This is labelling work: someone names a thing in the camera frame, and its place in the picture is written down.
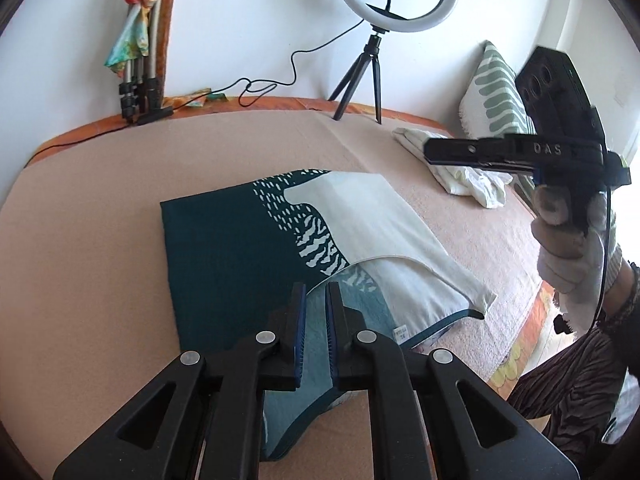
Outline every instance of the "white tag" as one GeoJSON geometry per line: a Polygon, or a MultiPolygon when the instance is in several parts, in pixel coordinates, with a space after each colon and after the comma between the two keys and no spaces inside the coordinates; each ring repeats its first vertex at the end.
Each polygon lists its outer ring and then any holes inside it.
{"type": "Polygon", "coordinates": [[[409,339],[409,331],[406,325],[399,326],[394,330],[394,339],[398,344],[402,344],[409,339]]]}

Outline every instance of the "metal screw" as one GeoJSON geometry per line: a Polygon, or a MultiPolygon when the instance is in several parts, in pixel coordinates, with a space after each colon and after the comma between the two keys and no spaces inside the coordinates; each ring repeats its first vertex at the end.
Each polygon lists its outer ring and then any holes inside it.
{"type": "Polygon", "coordinates": [[[363,330],[362,332],[358,332],[358,341],[360,341],[361,343],[373,343],[378,336],[376,335],[375,332],[372,332],[371,330],[363,330]]]}
{"type": "Polygon", "coordinates": [[[180,356],[180,362],[183,365],[191,366],[200,360],[200,354],[193,350],[189,350],[180,356]]]}
{"type": "Polygon", "coordinates": [[[264,330],[256,335],[255,340],[260,344],[268,345],[269,343],[276,341],[276,335],[273,332],[264,330]]]}
{"type": "Polygon", "coordinates": [[[448,365],[453,361],[453,354],[449,350],[439,348],[433,353],[433,359],[441,365],[448,365]]]}

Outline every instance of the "white ring light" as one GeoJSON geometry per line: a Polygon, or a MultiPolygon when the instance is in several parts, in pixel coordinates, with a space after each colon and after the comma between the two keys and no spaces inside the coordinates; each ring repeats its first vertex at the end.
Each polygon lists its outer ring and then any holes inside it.
{"type": "Polygon", "coordinates": [[[363,0],[344,1],[353,12],[364,18],[371,25],[394,32],[420,32],[421,30],[435,27],[449,17],[457,2],[457,0],[440,0],[431,12],[420,18],[396,20],[371,9],[363,0]]]}

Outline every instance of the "pants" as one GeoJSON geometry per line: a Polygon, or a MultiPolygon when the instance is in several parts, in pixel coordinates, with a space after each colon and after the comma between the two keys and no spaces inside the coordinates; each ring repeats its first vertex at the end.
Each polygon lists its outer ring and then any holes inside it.
{"type": "Polygon", "coordinates": [[[607,429],[625,373],[611,339],[595,328],[522,376],[508,403],[524,418],[550,415],[543,435],[580,469],[607,429]]]}

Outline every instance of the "gloved hand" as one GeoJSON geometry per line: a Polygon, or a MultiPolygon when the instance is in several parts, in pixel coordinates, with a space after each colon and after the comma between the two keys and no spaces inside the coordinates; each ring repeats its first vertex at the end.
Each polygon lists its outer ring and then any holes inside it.
{"type": "MultiPolygon", "coordinates": [[[[538,186],[533,205],[539,217],[531,232],[540,242],[538,272],[560,293],[560,310],[571,328],[581,336],[591,326],[598,307],[607,224],[607,197],[599,193],[588,206],[586,237],[567,225],[569,207],[562,190],[538,186]]],[[[622,265],[622,250],[616,243],[616,218],[611,213],[606,290],[616,281],[622,265]]]]}

